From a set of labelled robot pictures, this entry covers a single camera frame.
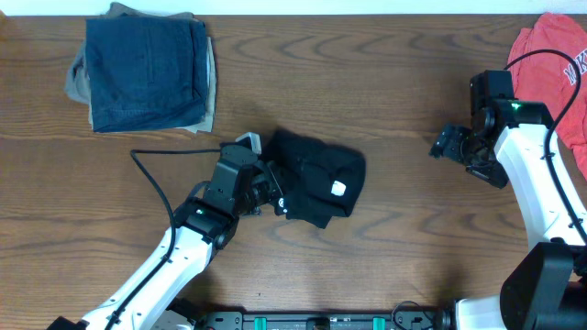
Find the black t-shirt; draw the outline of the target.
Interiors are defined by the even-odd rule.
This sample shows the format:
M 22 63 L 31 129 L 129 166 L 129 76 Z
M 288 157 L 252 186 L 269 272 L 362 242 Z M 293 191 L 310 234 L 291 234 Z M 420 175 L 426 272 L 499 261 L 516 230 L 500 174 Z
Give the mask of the black t-shirt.
M 366 179 L 366 160 L 355 149 L 280 129 L 261 158 L 273 162 L 282 196 L 271 205 L 288 220 L 326 228 L 333 217 L 349 217 Z

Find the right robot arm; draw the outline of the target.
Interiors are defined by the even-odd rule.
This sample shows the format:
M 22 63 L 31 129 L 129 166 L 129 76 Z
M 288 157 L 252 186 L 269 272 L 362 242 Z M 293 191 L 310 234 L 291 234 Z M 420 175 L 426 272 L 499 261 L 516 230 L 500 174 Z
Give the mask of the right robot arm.
M 451 329 L 583 329 L 586 209 L 542 103 L 515 98 L 509 71 L 470 82 L 471 125 L 446 125 L 429 154 L 497 188 L 511 185 L 528 253 L 494 296 L 455 302 Z

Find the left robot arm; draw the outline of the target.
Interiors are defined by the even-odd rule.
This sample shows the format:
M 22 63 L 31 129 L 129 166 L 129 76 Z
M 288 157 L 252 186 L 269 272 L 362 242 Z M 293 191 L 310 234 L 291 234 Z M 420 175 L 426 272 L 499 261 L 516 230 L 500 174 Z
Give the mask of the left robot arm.
M 150 329 L 182 288 L 202 273 L 235 235 L 243 215 L 256 215 L 281 197 L 260 142 L 228 143 L 210 182 L 167 211 L 170 227 L 147 260 L 105 302 L 74 322 L 62 316 L 52 329 Z

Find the red printed t-shirt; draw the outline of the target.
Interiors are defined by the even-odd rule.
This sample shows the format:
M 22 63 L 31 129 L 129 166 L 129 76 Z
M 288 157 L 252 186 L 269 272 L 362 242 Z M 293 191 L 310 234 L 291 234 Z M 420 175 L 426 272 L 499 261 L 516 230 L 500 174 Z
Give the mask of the red printed t-shirt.
M 569 55 L 579 67 L 581 89 L 556 128 L 563 144 L 572 151 L 581 173 L 586 172 L 586 31 L 569 16 L 546 13 L 532 28 L 516 38 L 508 60 L 533 50 L 558 50 Z M 542 52 L 510 68 L 515 96 L 542 102 L 557 117 L 572 96 L 577 78 L 570 63 L 558 55 Z

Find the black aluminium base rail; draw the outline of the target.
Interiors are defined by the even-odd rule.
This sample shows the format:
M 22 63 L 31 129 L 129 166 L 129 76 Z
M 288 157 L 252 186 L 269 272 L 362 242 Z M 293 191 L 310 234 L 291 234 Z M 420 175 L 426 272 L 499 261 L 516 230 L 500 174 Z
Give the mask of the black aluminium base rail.
M 389 313 L 214 312 L 195 322 L 195 330 L 449 330 L 448 311 L 401 308 Z

